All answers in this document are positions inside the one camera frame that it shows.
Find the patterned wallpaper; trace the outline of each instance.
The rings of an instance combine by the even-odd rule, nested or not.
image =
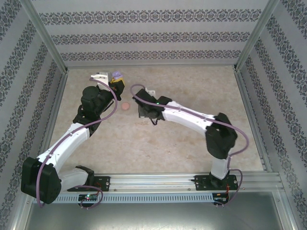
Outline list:
[[[241,70],[299,229],[307,229],[306,12],[301,0],[281,0]]]
[[[61,72],[18,0],[0,1],[0,230],[8,227],[26,157],[40,152]]]
[[[268,0],[34,0],[66,65],[235,64]]]

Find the metal base plate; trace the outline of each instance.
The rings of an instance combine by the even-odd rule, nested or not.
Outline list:
[[[93,186],[100,188],[103,192],[108,192],[110,188],[110,177],[109,176],[95,176]],[[70,188],[68,192],[97,192],[93,188]]]
[[[223,180],[221,180],[221,184],[218,187],[215,187],[211,183],[211,177],[209,175],[195,175],[195,181],[199,183],[196,184],[196,191],[214,191],[214,190],[226,190],[227,185],[229,186],[229,190],[237,190],[238,183],[236,180],[236,175],[227,175]]]

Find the beige marble surface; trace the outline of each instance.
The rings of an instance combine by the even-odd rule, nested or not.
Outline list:
[[[244,171],[263,170],[246,112],[231,67],[133,67],[118,69],[70,70],[51,144],[68,129],[81,104],[82,91],[89,77],[99,71],[120,70],[126,88],[116,113],[101,123],[93,136],[66,161],[62,170],[83,165],[96,173],[175,173],[209,172],[212,157],[204,138],[176,123],[160,121],[153,126],[149,119],[138,118],[137,104],[129,88],[141,83],[181,105],[206,114],[225,113],[233,125],[247,133],[251,145],[235,156],[232,168]],[[120,105],[130,103],[123,111]],[[235,150],[245,145],[238,135]]]

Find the enclosure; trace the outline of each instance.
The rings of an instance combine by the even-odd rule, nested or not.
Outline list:
[[[0,229],[307,229],[306,3],[1,0]],[[119,107],[62,168],[110,176],[103,203],[81,210],[80,193],[64,191],[40,209],[20,190],[24,160],[67,131],[92,74],[116,70],[129,110]],[[249,148],[231,160],[243,182],[230,206],[215,208],[212,191],[191,181],[210,172],[206,140],[139,118],[136,83],[225,113],[247,134]],[[239,135],[233,151],[244,145]]]

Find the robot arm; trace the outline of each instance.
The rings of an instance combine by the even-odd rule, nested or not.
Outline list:
[[[227,168],[228,158],[231,149],[235,145],[237,138],[236,132],[223,125],[218,125],[206,119],[201,119],[185,111],[190,111],[199,114],[211,120],[217,120],[227,124],[231,124],[225,114],[219,113],[218,116],[207,115],[189,108],[185,108],[172,99],[161,96],[158,100],[151,96],[145,89],[141,89],[137,97],[154,104],[162,104],[171,107],[179,107],[180,109],[163,108],[143,103],[133,97],[135,102],[139,105],[139,117],[148,117],[151,120],[172,121],[184,125],[195,130],[206,138],[208,152],[213,156],[213,163],[211,168],[211,175],[217,180],[223,180],[229,173]]]
[[[123,78],[120,74],[113,73],[113,78],[110,78],[108,73],[97,73],[91,76],[100,82],[103,82],[113,90],[117,100],[121,100],[120,95],[124,90]],[[92,185],[94,181],[94,171],[77,166],[72,171],[60,173],[64,162],[69,156],[92,134],[97,130],[100,123],[81,128],[73,133],[74,130],[90,124],[91,122],[100,119],[100,115],[107,110],[113,103],[113,94],[103,84],[86,87],[81,98],[81,105],[78,113],[73,120],[73,124],[67,132],[46,152],[39,155],[36,159],[27,158],[23,164],[21,191],[36,197],[36,179],[38,170],[42,162],[46,159],[50,151],[58,144],[67,134],[71,134],[66,138],[53,152],[51,157],[46,162],[41,174],[40,180],[40,197],[46,204],[52,203],[63,191],[75,187],[77,185]]]

